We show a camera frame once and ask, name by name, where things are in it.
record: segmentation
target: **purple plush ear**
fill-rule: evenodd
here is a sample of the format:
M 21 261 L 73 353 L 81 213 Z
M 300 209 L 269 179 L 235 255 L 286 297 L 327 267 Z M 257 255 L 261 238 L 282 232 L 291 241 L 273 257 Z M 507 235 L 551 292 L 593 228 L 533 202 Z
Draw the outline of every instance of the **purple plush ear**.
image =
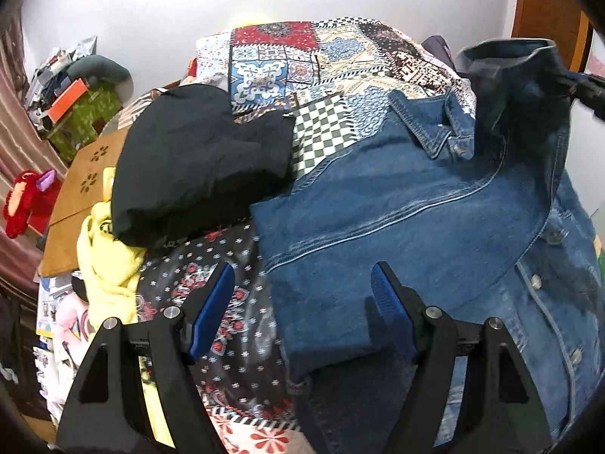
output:
M 36 187 L 38 191 L 44 192 L 54 183 L 54 178 L 57 176 L 57 171 L 51 169 L 50 171 L 46 171 L 44 174 L 40 176 L 40 179 L 36 181 Z

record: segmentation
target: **brown box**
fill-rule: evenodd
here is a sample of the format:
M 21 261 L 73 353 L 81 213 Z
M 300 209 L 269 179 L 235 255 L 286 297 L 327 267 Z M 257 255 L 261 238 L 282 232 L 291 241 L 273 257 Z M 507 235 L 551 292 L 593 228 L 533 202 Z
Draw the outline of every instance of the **brown box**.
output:
M 81 149 L 67 171 L 50 217 L 39 271 L 53 277 L 78 268 L 76 243 L 93 204 L 103 201 L 103 170 L 116 167 L 129 128 L 119 129 Z

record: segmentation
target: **blue gripper pad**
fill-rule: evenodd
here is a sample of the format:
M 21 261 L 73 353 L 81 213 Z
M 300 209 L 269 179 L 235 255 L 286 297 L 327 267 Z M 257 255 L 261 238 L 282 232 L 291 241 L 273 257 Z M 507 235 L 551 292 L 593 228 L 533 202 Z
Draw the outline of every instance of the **blue gripper pad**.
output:
M 371 285 L 378 311 L 391 334 L 392 343 L 402 356 L 413 362 L 418 355 L 414 344 L 414 326 L 391 282 L 378 264 L 372 268 Z
M 226 264 L 193 325 L 193 339 L 187 355 L 194 363 L 204 353 L 207 353 L 213 345 L 214 338 L 217 336 L 217 329 L 219 329 L 223 320 L 223 315 L 229 301 L 231 301 L 234 290 L 235 272 L 230 264 Z

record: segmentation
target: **orange box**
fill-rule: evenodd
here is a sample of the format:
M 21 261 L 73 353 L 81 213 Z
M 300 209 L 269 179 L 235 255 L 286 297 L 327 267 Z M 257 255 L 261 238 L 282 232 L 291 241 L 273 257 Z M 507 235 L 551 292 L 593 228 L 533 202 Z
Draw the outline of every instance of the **orange box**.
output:
M 72 83 L 64 92 L 57 97 L 53 105 L 48 110 L 48 117 L 53 123 L 56 123 L 67 110 L 72 107 L 75 101 L 77 101 L 88 88 L 81 78 L 78 78 Z

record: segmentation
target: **paw print cutout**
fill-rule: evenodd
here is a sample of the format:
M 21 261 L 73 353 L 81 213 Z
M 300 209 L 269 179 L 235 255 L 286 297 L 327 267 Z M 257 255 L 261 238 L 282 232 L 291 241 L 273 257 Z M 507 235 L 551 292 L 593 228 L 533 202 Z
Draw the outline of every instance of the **paw print cutout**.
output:
M 101 160 L 101 157 L 107 153 L 107 150 L 109 150 L 109 147 L 107 145 L 103 145 L 101 148 L 99 148 L 99 150 L 93 153 L 93 157 L 90 159 L 90 162 L 98 162 Z
M 98 173 L 88 174 L 87 178 L 80 183 L 80 194 L 84 194 L 90 191 L 90 186 L 97 182 L 97 175 Z

